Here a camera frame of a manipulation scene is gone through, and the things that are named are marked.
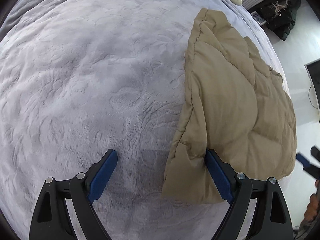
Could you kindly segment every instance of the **television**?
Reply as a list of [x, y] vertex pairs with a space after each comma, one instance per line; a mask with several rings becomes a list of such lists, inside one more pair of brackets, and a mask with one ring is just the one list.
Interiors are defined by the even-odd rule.
[[307, 64], [306, 65], [306, 69], [307, 69], [309, 78], [311, 79], [311, 82], [313, 84], [313, 87], [314, 87], [314, 89], [316, 91], [317, 108], [319, 109], [319, 99], [320, 99], [320, 59]]

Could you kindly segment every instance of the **metal screw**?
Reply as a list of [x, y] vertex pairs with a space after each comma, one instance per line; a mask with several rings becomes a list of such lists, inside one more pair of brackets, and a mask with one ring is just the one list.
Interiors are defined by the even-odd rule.
[[277, 183], [277, 180], [275, 178], [270, 178], [269, 181], [272, 183], [272, 184], [276, 184]]
[[237, 178], [238, 179], [244, 179], [245, 178], [245, 175], [243, 173], [238, 173], [237, 174]]
[[51, 183], [53, 181], [53, 177], [48, 177], [45, 179], [46, 183]]
[[83, 172], [77, 174], [77, 179], [83, 179], [85, 174]]

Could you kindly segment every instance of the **white floor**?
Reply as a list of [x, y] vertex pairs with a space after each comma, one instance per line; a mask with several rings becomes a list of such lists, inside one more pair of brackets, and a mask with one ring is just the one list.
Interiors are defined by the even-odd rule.
[[[320, 123], [318, 110], [314, 109], [308, 98], [311, 85], [305, 64], [320, 59], [320, 21], [308, 6], [298, 10], [296, 26], [286, 41], [281, 41], [273, 32], [264, 28], [281, 61], [290, 89], [293, 107], [297, 117], [297, 152], [302, 152], [312, 162], [317, 163], [310, 155], [310, 148], [320, 148]], [[316, 106], [316, 95], [310, 91], [313, 105]], [[316, 192], [315, 179], [302, 170], [296, 163], [292, 178], [284, 196], [289, 208], [293, 226], [303, 219], [309, 197]]]

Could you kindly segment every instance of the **dark green jacket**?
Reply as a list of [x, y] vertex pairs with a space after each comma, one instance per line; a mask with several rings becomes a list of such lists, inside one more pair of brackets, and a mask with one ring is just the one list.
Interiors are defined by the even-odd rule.
[[301, 0], [289, 0], [286, 9], [282, 9], [281, 16], [277, 16], [267, 23], [267, 27], [272, 30], [281, 40], [285, 41], [296, 23], [297, 11], [301, 6]]

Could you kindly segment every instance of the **gray blanket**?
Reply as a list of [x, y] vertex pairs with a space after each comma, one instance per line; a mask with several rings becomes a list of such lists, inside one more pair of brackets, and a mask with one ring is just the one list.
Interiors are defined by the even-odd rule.
[[288, 92], [265, 33], [228, 0], [19, 0], [0, 30], [0, 208], [22, 240], [45, 178], [70, 179], [109, 148], [119, 162], [93, 206], [113, 239], [213, 236], [227, 203], [159, 197], [202, 7], [249, 36]]

